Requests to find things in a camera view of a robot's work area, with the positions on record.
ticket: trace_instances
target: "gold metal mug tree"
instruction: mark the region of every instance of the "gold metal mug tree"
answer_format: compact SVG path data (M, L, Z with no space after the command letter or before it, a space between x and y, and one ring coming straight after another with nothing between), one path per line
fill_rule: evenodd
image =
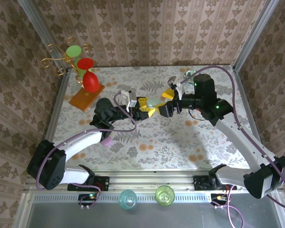
M76 38L69 37L66 41L67 44L71 45L76 43ZM69 64L76 71L76 81L82 88L69 103L80 110L85 111L105 88L103 85L99 84L97 76L92 73L92 67L94 65L93 60L90 58L80 58L84 53L91 51L93 46L89 43L83 44L82 47L72 45L64 52L59 45L49 44L47 46L47 51L51 53L54 51L54 48L57 48L63 57L44 58L41 60L40 65L43 68L47 68L51 65L50 61L60 60L62 63L54 68L54 75L62 76L66 72L66 68L64 67L65 64Z

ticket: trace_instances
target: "floral tablecloth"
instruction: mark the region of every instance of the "floral tablecloth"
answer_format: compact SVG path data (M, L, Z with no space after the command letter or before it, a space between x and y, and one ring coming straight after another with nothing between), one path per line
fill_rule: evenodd
M105 89L97 98L107 97L113 103L113 96L120 90L132 90L137 96L164 100L162 92L167 81L176 76L183 79L184 72L198 70L204 66L156 66L156 67L110 67L96 68L94 72ZM223 66L232 75L230 66ZM231 82L220 69L208 69L215 81L218 97L231 103ZM71 75L63 101L54 142L61 142L70 136L91 129L94 102L87 111L71 106L69 100L79 91L80 84ZM237 113L242 123L250 129L243 102L236 87ZM194 88L185 85L185 92L194 92ZM198 111L191 112L202 119ZM130 120L114 123L115 129L130 129ZM248 164L228 138L208 121L192 119L187 110L181 114L175 112L172 118L155 113L152 118L138 122L138 128L132 133L112 133L113 143L109 147L92 145L73 156L68 164L83 164L92 170L124 169L211 169L224 163L231 167L247 168Z

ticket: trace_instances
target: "orange wooden base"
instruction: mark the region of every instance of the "orange wooden base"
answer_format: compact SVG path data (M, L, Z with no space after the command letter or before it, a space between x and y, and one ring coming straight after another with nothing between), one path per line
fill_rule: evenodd
M100 84L100 88L95 93L88 93L84 88L81 88L79 92L70 100L70 104L79 108L82 111L86 111L88 107L91 106L93 101L99 96L103 91L104 85Z

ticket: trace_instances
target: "green plastic cup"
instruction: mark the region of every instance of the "green plastic cup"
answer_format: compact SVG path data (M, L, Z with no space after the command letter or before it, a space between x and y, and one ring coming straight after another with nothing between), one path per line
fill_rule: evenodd
M169 206L174 202L175 194L168 185L162 185L156 190L155 198L160 205Z

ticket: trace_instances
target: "table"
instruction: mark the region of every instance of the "table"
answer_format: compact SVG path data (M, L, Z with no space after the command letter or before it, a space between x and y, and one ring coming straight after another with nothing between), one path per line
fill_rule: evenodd
M164 100L162 92L168 89L167 81L176 76L183 79L184 72L204 66L108 67L94 69L105 89L97 98L113 96L120 90L132 90L137 96ZM223 66L235 79L231 66ZM229 77L220 69L204 71L215 82L219 98L231 103L232 87ZM54 142L59 143L72 135L93 128L89 125L94 115L94 102L85 112L71 106L69 100L79 91L80 84L71 74L62 104ZM194 87L184 86L186 93ZM250 129L244 104L236 85L237 114ZM192 114L202 119L198 111ZM231 167L247 168L243 156L226 136L208 121L192 119L187 110L165 118L155 113L152 118L139 122L132 133L112 133L109 147L95 144L73 156L68 165L83 164L92 170L149 170L149 169L211 169L224 163ZM130 129L130 120L114 123L115 129Z

